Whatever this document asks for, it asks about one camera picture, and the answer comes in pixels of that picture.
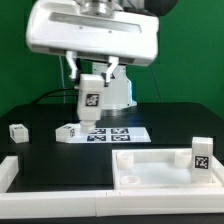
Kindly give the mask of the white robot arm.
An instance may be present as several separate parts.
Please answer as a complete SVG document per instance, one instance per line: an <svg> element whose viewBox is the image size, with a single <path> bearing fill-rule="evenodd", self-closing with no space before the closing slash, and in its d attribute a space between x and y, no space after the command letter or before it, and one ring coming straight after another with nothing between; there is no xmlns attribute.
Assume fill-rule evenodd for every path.
<svg viewBox="0 0 224 224"><path fill-rule="evenodd" d="M64 56L84 105L134 106L128 65L158 54L159 18L178 0L37 0L26 31L33 52Z"/></svg>

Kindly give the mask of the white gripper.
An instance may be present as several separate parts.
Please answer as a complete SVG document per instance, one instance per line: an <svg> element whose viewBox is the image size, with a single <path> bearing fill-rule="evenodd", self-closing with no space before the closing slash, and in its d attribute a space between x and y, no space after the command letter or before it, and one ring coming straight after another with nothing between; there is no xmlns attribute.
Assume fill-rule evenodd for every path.
<svg viewBox="0 0 224 224"><path fill-rule="evenodd" d="M105 62L105 86L119 62L147 66L158 54L159 20L153 16L116 11L112 17L84 15L75 0L38 0L27 31L28 47L45 54L64 55L73 82L79 79L77 56Z"/></svg>

